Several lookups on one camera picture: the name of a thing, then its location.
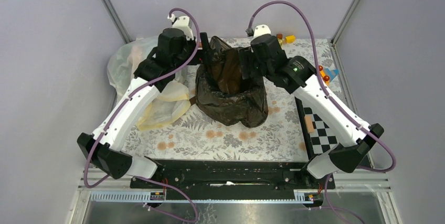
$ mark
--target yellow object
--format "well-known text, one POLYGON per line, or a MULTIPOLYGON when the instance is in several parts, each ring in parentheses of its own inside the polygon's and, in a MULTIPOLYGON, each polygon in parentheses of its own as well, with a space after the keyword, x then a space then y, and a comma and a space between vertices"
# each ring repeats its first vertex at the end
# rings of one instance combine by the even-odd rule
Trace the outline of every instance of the yellow object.
POLYGON ((188 87, 172 80, 144 110, 136 123, 140 131, 161 128, 178 120, 190 108, 188 87))
MULTIPOLYGON (((322 79, 323 79, 323 77, 326 76, 326 74, 324 73, 324 70, 321 70, 321 71, 320 71, 320 74, 321 74, 321 78, 322 78, 322 79)), ((326 83, 327 86, 329 86, 329 81, 325 81, 325 80, 323 80, 323 81, 324 81, 324 83, 326 83)))
POLYGON ((286 43, 292 43, 295 41, 295 36, 291 35, 291 36, 286 36, 286 43))

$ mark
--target translucent plastic bag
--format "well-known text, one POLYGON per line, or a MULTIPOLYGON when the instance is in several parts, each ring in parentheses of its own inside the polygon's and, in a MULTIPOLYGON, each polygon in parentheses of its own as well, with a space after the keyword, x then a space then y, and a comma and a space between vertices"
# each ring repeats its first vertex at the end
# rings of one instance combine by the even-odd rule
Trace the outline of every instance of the translucent plastic bag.
MULTIPOLYGON (((157 37, 136 40, 122 46, 110 59, 107 75, 118 94, 118 101, 125 94, 134 71, 150 51, 157 46, 157 37)), ((188 87, 184 85, 187 70, 176 73, 162 93, 145 109, 136 126, 141 131, 172 124, 190 108, 188 87)))

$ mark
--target black and white checkerboard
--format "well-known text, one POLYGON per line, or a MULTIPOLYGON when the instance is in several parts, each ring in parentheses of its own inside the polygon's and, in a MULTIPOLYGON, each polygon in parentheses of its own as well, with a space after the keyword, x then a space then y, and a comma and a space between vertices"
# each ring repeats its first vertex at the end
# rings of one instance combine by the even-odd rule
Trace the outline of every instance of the black and white checkerboard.
POLYGON ((304 114, 311 117, 315 129, 315 132, 309 133, 314 154, 322 154, 334 147, 337 144, 337 138, 329 126, 309 107, 304 107, 304 114))

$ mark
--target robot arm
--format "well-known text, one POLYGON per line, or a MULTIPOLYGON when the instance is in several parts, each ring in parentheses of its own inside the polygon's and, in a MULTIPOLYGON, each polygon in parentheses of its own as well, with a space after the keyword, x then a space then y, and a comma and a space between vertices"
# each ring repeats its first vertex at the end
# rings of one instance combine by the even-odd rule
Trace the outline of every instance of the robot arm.
MULTIPOLYGON (((328 99, 318 82, 315 68, 303 57, 287 58, 275 36, 270 35, 267 25, 255 28, 251 47, 242 51, 240 60, 243 77, 264 76, 277 87, 285 88, 290 94, 302 100, 318 114, 337 136, 338 144, 328 152, 316 156, 306 166, 307 171, 317 179, 337 170, 351 173, 360 164, 375 141, 359 128, 328 99)), ((370 125, 352 112, 327 86, 332 97, 361 127, 380 137, 383 128, 370 125)))
POLYGON ((135 78, 110 115, 91 135, 82 133, 77 139, 84 156, 88 158, 93 151, 91 163, 114 179, 124 175, 151 178, 157 169, 157 165, 150 159, 132 157, 121 152, 121 149, 131 127, 136 124, 144 109, 174 76, 152 85, 150 82, 181 66, 196 46, 189 17, 176 18, 172 15, 171 20, 172 28, 165 29, 159 35, 157 47, 139 64, 134 73, 135 78), (97 140, 99 143, 92 150, 97 140))

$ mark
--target metal floor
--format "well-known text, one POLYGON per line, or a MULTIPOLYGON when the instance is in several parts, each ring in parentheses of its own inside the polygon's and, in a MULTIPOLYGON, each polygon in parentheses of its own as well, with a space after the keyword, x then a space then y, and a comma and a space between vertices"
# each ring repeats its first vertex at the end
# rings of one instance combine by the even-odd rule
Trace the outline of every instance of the metal floor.
MULTIPOLYGON (((334 206, 349 209, 366 223, 385 223, 379 202, 373 193, 329 193, 334 206)), ((193 219, 190 204, 163 204, 160 209, 193 219)), ((343 224, 331 210, 292 211, 304 208, 301 204, 197 204, 201 224, 262 224, 262 223, 329 223, 343 224)), ((349 214, 344 216, 352 223, 360 223, 349 214)), ((141 204, 120 202, 91 202, 84 224, 146 224, 182 221, 143 209, 141 204)))

